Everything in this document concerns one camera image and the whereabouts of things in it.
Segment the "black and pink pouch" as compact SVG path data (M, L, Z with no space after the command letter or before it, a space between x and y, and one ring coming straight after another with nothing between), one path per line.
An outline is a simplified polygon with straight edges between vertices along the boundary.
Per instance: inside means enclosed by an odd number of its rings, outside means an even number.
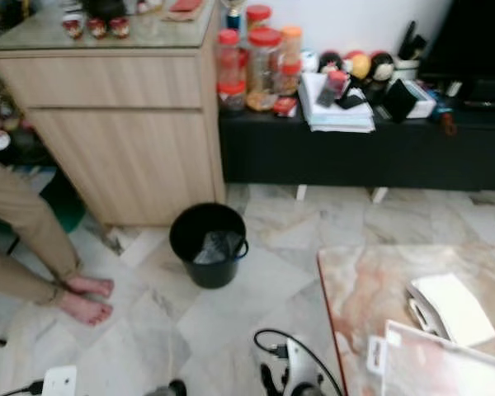
M322 90L316 98L316 105L322 108L330 108L333 106L337 99L342 97L343 90L346 89L348 84L349 75L339 69L331 69L324 75L324 84Z

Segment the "black and red round doll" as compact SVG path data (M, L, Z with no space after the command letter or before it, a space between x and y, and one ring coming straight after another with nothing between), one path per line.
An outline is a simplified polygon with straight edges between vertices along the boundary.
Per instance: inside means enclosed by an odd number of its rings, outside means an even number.
M319 74L328 74L333 71L343 70L343 60L341 55L334 50L327 50L317 58L317 72Z

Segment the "dark cluttered shelf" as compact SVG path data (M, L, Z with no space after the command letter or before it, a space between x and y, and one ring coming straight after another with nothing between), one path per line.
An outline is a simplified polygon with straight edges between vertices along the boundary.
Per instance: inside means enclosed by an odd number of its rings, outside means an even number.
M32 15L31 0L0 0L0 37ZM14 102L7 84L0 78L0 129L11 136L12 144L1 155L24 151L37 142L26 114Z

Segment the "green floor mat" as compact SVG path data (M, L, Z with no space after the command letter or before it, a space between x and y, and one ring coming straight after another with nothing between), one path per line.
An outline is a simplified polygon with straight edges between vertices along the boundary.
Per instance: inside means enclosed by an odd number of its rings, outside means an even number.
M59 168L52 180L41 190L40 196L52 209L65 233L72 233L86 214L86 206L77 189Z

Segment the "light wooden cabinet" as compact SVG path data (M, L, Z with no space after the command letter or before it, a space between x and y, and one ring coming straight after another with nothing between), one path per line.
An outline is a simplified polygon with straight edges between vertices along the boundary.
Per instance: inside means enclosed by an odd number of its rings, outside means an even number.
M218 0L191 21L128 16L128 35L70 38L49 7L0 36L0 79L104 225L168 226L225 201Z

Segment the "red-brown tray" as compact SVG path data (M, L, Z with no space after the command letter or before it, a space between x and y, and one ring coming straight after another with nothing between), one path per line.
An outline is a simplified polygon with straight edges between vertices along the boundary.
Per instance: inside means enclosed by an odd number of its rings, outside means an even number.
M191 22L202 13L206 0L169 0L161 14L163 21Z

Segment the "black television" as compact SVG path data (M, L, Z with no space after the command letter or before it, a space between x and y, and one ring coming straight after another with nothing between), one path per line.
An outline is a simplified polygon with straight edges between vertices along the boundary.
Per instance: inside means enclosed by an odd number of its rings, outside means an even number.
M495 0L454 0L418 75L469 108L495 110Z

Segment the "short clear jar red lid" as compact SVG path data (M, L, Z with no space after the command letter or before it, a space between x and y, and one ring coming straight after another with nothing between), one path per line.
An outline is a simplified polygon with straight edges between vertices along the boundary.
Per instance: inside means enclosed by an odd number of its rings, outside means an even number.
M244 8L245 30L251 33L255 29L268 27L271 21L271 7L264 4L247 5Z

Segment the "yellow and red round doll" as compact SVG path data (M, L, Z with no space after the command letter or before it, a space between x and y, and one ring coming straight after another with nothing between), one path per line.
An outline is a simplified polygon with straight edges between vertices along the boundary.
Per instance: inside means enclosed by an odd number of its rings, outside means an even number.
M360 50L353 50L342 57L342 71L354 78L364 79L371 68L371 57Z

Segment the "white paper stack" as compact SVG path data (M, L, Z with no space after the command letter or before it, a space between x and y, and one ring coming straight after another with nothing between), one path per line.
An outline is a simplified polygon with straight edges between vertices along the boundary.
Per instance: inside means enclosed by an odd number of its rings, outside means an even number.
M312 131L369 133L375 131L373 111L368 102L343 109L338 103L317 103L327 77L323 74L301 74L298 87L299 112Z

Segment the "small brown-filled jar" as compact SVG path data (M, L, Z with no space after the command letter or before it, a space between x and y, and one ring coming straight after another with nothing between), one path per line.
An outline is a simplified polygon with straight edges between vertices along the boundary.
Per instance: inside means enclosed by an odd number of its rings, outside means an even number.
M282 63L274 77L274 92L279 96L292 96L298 91L301 61Z

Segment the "white flat rectangular pack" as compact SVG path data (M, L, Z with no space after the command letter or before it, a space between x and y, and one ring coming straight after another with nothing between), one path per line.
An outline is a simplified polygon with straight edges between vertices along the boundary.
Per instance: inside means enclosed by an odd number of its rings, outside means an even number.
M370 337L365 367L379 396L495 396L495 357L395 321Z

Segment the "white cup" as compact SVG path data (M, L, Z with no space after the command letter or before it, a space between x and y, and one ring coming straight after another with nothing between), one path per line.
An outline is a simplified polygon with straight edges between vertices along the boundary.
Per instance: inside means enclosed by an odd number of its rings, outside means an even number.
M420 59L405 60L394 58L394 72L392 73L392 78L411 80L411 82L414 82L414 80L417 80L420 64Z

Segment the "dark-filled jar red lid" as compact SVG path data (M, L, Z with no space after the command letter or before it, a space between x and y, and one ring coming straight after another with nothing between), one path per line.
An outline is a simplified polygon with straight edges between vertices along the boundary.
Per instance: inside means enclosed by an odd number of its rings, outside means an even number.
M222 113L235 113L245 110L247 84L244 80L236 82L219 82L216 87L219 110Z

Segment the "small red white figurine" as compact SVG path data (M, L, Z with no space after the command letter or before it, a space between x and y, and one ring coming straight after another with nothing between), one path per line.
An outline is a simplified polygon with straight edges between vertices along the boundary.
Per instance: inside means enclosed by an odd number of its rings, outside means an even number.
M116 16L108 20L108 30L112 37L126 39L130 36L130 20L126 16Z
M93 16L87 21L87 30L94 39L100 40L107 36L108 24L105 20Z
M79 14L66 14L60 25L70 39L78 40L84 34L83 19Z

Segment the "clear plastic trash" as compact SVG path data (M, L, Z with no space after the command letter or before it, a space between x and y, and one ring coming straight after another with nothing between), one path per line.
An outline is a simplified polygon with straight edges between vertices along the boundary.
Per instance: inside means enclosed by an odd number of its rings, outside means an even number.
M203 238L201 248L192 259L198 265L216 265L222 262L235 261L248 248L243 234L236 231L210 231Z

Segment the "black rubbish bin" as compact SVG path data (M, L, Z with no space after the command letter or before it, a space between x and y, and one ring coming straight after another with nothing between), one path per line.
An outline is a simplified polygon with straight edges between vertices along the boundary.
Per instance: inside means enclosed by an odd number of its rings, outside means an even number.
M224 204L201 203L181 212L172 223L169 244L181 260L185 271L196 285L202 288L222 288L231 283L238 271L238 263L250 252L250 244L235 261L216 265L198 265L192 259L199 252L203 238L210 231L228 230L243 234L247 241L247 228L236 210Z

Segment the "white and blue figurine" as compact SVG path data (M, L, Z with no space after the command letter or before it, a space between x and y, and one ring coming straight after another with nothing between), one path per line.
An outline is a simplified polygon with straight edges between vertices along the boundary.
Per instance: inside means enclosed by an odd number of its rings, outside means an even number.
M303 50L300 53L300 72L316 73L319 65L319 53L314 52L314 50Z

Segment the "white square box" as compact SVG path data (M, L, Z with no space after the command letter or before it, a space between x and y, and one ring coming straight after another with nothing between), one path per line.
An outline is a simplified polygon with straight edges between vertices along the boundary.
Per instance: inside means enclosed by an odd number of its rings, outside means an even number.
M436 99L425 87L417 82L404 82L407 90L416 98L413 108L409 111L409 120L425 120L429 118L436 108Z

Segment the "small red box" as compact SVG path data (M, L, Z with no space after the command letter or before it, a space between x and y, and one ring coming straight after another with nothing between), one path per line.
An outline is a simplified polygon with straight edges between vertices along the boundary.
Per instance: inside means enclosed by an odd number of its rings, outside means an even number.
M298 99L293 96L281 96L271 107L274 116L281 118L294 117L298 110Z

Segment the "dark brown ornament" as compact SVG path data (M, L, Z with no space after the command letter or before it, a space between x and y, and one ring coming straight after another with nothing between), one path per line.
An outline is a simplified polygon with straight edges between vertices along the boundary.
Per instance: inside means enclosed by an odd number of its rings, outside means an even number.
M111 21L127 14L125 0L81 0L89 18Z

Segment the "black wallet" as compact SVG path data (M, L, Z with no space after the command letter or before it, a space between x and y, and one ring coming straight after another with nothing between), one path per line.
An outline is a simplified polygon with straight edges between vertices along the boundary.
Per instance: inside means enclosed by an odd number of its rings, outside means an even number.
M339 108L343 110L350 110L352 108L356 108L357 106L363 105L363 103L367 103L367 99L364 98L361 92L346 91L335 101L335 103L337 103Z

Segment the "orange snack packet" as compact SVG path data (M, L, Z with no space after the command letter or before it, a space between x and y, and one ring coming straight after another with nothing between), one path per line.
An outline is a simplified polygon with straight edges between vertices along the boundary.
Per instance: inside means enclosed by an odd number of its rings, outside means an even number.
M281 96L270 91L251 91L245 95L245 106L251 111L271 111Z

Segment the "large clear jar red lid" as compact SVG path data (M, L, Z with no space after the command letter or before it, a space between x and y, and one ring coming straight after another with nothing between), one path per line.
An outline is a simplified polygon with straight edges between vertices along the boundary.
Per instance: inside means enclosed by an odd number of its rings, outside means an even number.
M274 78L279 68L282 34L267 26L255 27L248 33L250 59L247 66L247 93L273 93Z

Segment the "silver trophy cup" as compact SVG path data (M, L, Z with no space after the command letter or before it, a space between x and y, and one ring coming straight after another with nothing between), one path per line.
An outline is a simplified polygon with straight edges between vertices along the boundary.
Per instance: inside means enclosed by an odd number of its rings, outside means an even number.
M239 31L243 26L243 8L247 0L219 0L224 12L224 27Z

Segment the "black and white round doll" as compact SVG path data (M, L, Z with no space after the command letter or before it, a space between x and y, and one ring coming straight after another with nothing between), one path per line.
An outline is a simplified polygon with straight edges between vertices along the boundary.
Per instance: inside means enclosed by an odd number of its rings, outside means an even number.
M394 71L394 57L384 50L377 50L370 57L370 69L365 79L370 83L387 83L394 75Z

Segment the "clear jar orange lid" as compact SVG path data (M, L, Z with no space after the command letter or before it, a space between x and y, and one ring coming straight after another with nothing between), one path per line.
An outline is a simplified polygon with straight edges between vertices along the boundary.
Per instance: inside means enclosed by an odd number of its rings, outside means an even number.
M303 29L299 26L285 26L280 30L282 41L280 47L280 65L298 65L301 61L303 46Z

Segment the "tall clear jar red lid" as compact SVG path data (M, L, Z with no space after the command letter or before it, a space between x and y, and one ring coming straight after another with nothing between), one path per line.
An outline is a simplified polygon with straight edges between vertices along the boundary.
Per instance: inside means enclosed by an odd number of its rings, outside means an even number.
M240 34L233 29L222 29L218 34L216 50L218 84L238 84L244 80L243 53Z

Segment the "black square box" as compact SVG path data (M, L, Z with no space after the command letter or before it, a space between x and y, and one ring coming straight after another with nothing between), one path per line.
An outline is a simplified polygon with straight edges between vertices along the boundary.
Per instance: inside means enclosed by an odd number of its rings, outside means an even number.
M384 94L382 108L392 122L403 122L413 113L419 101L413 82L398 79Z

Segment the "black remote control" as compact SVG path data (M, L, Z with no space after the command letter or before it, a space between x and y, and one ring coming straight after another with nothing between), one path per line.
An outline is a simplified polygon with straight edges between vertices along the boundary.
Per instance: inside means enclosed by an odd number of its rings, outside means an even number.
M410 21L396 57L401 60L418 60L427 46L427 40L417 33L417 22Z

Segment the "marble-top folding table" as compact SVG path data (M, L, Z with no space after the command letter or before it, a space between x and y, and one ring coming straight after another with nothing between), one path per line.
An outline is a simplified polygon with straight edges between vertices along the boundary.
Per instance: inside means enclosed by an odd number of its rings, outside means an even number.
M455 274L495 327L495 247L489 245L367 245L317 253L332 339L346 396L379 396L380 380L365 368L369 337L389 320L416 327L407 286L422 276ZM495 357L495 340L478 346Z

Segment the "small white striped pack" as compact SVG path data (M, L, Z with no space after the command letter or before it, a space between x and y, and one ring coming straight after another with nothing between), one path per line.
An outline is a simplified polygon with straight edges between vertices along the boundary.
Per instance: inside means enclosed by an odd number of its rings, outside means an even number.
M410 313L422 331L463 347L495 339L488 315L458 276L422 276L411 280L407 291Z

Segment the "person in beige trousers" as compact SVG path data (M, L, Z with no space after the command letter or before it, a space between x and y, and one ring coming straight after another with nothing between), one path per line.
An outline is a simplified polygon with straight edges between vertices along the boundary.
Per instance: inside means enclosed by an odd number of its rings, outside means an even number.
M0 163L0 221L44 264L45 280L20 261L0 252L0 293L40 306L55 306L88 325L105 322L113 307L87 295L111 297L113 280L82 275L82 261L47 201Z

